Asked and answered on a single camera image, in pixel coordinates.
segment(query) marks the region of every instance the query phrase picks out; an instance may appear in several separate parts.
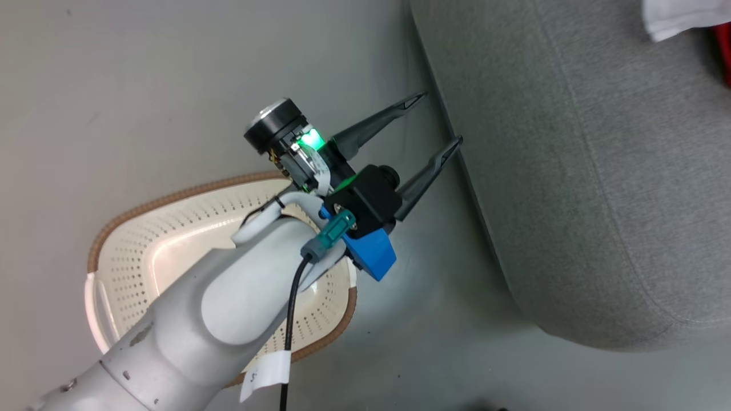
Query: gray cushion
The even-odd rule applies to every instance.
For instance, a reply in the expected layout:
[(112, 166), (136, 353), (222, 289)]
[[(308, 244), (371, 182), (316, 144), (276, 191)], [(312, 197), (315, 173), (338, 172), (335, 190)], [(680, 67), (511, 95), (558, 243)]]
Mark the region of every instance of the gray cushion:
[(412, 4), (516, 301), (612, 350), (731, 332), (731, 91), (640, 3)]

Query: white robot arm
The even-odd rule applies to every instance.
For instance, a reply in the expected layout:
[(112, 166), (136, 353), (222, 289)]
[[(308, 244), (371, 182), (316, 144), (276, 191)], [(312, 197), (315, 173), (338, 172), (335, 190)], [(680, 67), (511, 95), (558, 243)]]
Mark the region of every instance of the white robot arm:
[[(462, 140), (453, 140), (400, 189), (398, 174), (390, 167), (367, 166), (356, 174), (347, 160), (424, 96), (402, 100), (329, 142), (291, 100), (264, 109), (245, 137), (260, 153), (269, 154), (296, 190), (285, 190), (263, 206), (233, 235), (236, 248), (207, 253), (98, 362), (31, 409), (203, 410), (287, 316), (287, 302), (293, 307), (297, 289), (306, 289), (343, 256), (380, 280), (395, 261), (388, 233)], [(281, 215), (291, 203), (305, 211), (320, 234)], [(313, 263), (304, 266), (300, 281), (293, 284), (300, 264), (309, 259)]]

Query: brown basket rim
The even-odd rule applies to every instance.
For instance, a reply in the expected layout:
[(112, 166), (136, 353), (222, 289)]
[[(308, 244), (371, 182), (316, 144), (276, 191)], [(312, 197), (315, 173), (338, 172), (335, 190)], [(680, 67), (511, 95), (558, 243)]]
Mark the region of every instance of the brown basket rim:
[[(102, 245), (107, 240), (107, 238), (109, 238), (109, 235), (111, 235), (111, 233), (117, 227), (119, 227), (126, 221), (133, 219), (137, 216), (141, 216), (142, 214), (152, 211), (155, 208), (167, 206), (168, 204), (172, 204), (180, 200), (185, 200), (188, 197), (193, 197), (195, 195), (212, 192), (214, 190), (223, 189), (230, 186), (237, 186), (239, 184), (253, 183), (255, 181), (263, 180), (272, 180), (275, 178), (284, 179), (282, 174), (278, 171), (268, 171), (264, 173), (248, 174), (245, 176), (226, 178), (225, 180), (214, 181), (213, 183), (208, 184), (201, 184), (199, 186), (191, 187), (189, 189), (181, 190), (179, 192), (174, 192), (170, 195), (152, 200), (148, 203), (139, 205), (131, 210), (119, 214), (118, 216), (111, 219), (102, 228), (102, 230), (99, 231), (99, 234), (96, 235), (96, 238), (91, 245), (88, 261), (86, 263), (87, 272), (95, 273), (99, 269), (99, 254), (102, 252)], [(357, 290), (355, 287), (353, 287), (348, 291), (348, 304), (346, 305), (343, 317), (340, 319), (340, 322), (335, 327), (335, 329), (333, 329), (328, 335), (313, 342), (312, 344), (293, 352), (292, 362), (299, 361), (302, 358), (307, 357), (308, 355), (314, 354), (335, 341), (340, 336), (340, 334), (345, 331), (345, 328), (347, 328), (348, 324), (350, 324), (350, 320), (353, 318), (353, 314), (355, 313), (356, 301)], [(238, 377), (236, 377), (232, 382), (226, 385), (225, 388), (241, 384), (245, 375), (246, 373), (239, 374)]]

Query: screw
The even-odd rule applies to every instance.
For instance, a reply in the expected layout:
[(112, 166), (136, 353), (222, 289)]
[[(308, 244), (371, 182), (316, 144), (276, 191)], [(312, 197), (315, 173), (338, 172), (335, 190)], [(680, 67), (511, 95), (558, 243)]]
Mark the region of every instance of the screw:
[(65, 393), (65, 392), (71, 391), (75, 386), (76, 386), (76, 379), (74, 378), (73, 380), (69, 381), (68, 384), (62, 385), (61, 388), (59, 388), (59, 390), (61, 390), (62, 393)]
[[(335, 210), (335, 214), (338, 214), (341, 211), (343, 211), (343, 206), (340, 205), (340, 204), (338, 204), (338, 203), (335, 203), (335, 204), (333, 204), (333, 210)], [(357, 230), (358, 229), (358, 225), (355, 224), (355, 223), (353, 223), (353, 225), (350, 226), (350, 228), (352, 228), (353, 230)]]
[(353, 224), (350, 226), (350, 228), (353, 230), (357, 230), (358, 224), (355, 223), (355, 218), (353, 218), (352, 216), (348, 216), (348, 222), (351, 222), (351, 221), (353, 221)]

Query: white plastic basket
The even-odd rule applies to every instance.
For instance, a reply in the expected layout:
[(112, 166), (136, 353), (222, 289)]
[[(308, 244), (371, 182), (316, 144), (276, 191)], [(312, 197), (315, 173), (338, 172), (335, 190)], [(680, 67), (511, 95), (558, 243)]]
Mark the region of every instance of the white plastic basket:
[[(206, 252), (233, 248), (230, 237), (244, 216), (289, 184), (279, 173), (231, 178), (168, 195), (109, 222), (91, 247), (84, 289), (86, 316), (99, 349), (107, 352)], [(315, 227), (297, 206), (285, 213)], [(347, 259), (301, 293), (292, 360), (334, 341), (348, 326), (356, 299), (355, 267)], [(283, 348), (284, 324), (257, 357)], [(243, 374), (231, 385), (241, 381)]]

